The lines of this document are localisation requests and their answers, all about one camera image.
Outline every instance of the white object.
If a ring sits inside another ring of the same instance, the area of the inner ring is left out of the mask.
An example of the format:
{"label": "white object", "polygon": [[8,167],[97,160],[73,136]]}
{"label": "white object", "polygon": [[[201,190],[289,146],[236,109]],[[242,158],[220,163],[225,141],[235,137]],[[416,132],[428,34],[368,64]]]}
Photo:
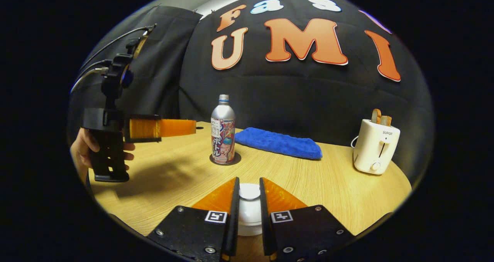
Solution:
{"label": "white object", "polygon": [[355,168],[369,174],[383,174],[393,158],[399,138],[398,128],[363,119],[353,149]]}
{"label": "white object", "polygon": [[262,233],[261,190],[258,184],[240,184],[239,236],[255,236]]}

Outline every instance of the black fabric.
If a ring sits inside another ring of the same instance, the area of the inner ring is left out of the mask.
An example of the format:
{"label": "black fabric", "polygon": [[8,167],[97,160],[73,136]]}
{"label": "black fabric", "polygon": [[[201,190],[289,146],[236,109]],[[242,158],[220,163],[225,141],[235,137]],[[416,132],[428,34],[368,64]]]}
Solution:
{"label": "black fabric", "polygon": [[[238,0],[203,18],[192,34],[180,77],[180,118],[210,121],[218,95],[229,94],[238,128],[255,127],[316,142],[349,146],[360,130],[361,120],[374,108],[393,118],[401,130],[393,161],[404,171],[412,186],[426,169],[434,141],[434,114],[425,78],[405,45],[345,0],[332,0],[341,12],[317,9],[308,0],[279,0],[277,11],[251,14],[263,0]],[[247,5],[227,28],[217,32],[220,16]],[[271,32],[264,23],[286,18],[304,30],[313,18],[337,23],[345,66],[318,63],[312,59],[312,45],[305,60],[299,60],[286,44],[291,59],[269,62]],[[230,69],[216,70],[211,64],[211,42],[227,35],[223,56],[233,49],[231,32],[248,27],[240,61]],[[388,40],[401,75],[399,83],[381,76],[379,55],[364,30]]]}
{"label": "black fabric", "polygon": [[[143,7],[119,23],[94,47],[88,55],[120,35],[139,27],[157,27],[145,42],[139,56],[131,63],[134,81],[124,89],[116,101],[118,109],[131,114],[158,114],[164,118],[178,118],[178,79],[185,48],[193,28],[201,18],[190,10],[177,7]],[[117,53],[126,53],[125,45],[143,34],[143,30],[129,34],[99,53],[88,65],[103,59],[112,59]],[[105,96],[101,92],[100,74],[86,76],[74,89],[69,101],[68,143],[72,144],[81,126],[86,107],[103,108]]]}

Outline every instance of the black coaster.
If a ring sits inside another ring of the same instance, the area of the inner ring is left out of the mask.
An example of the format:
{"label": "black coaster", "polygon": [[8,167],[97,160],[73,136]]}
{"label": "black coaster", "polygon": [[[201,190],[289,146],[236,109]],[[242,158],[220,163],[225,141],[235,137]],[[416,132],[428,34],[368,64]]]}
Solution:
{"label": "black coaster", "polygon": [[220,166],[231,166],[234,164],[238,164],[242,160],[242,156],[240,156],[239,153],[235,152],[235,156],[233,157],[233,161],[230,162],[229,164],[219,164],[213,160],[213,155],[210,155],[210,161],[213,162],[214,164],[220,165]]}

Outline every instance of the orange letter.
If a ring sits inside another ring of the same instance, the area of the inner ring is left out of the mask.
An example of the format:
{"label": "orange letter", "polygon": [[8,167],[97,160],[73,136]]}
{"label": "orange letter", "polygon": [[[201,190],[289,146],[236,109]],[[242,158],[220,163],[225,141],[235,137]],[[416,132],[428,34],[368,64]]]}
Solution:
{"label": "orange letter", "polygon": [[235,20],[232,20],[232,18],[237,18],[240,15],[240,9],[244,9],[246,7],[247,5],[240,5],[219,16],[221,18],[221,23],[219,24],[217,32],[233,24]]}
{"label": "orange letter", "polygon": [[312,19],[302,32],[288,19],[273,19],[264,23],[271,29],[271,51],[266,55],[268,61],[286,61],[291,55],[284,48],[286,41],[298,59],[304,60],[314,41],[316,51],[312,58],[321,63],[347,65],[348,58],[343,55],[335,32],[337,24],[326,19]]}
{"label": "orange letter", "polygon": [[381,61],[377,67],[379,73],[383,77],[392,79],[393,81],[400,81],[400,73],[396,70],[395,60],[393,59],[393,55],[389,49],[388,40],[384,39],[384,37],[378,35],[377,33],[371,32],[370,30],[365,30],[365,33],[372,38],[377,48],[379,60]]}
{"label": "orange letter", "polygon": [[233,31],[233,53],[229,58],[223,58],[223,42],[226,40],[226,35],[222,35],[211,42],[213,52],[211,55],[211,64],[215,69],[224,70],[233,67],[242,57],[244,51],[244,33],[248,28],[240,28]]}

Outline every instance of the white toaster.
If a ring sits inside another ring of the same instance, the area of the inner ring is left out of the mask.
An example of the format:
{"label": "white toaster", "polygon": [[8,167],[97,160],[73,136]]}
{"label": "white toaster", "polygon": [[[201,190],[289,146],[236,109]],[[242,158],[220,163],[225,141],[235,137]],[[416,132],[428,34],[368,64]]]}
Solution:
{"label": "white toaster", "polygon": [[393,158],[399,138],[399,129],[363,119],[353,149],[355,168],[369,174],[383,174]]}

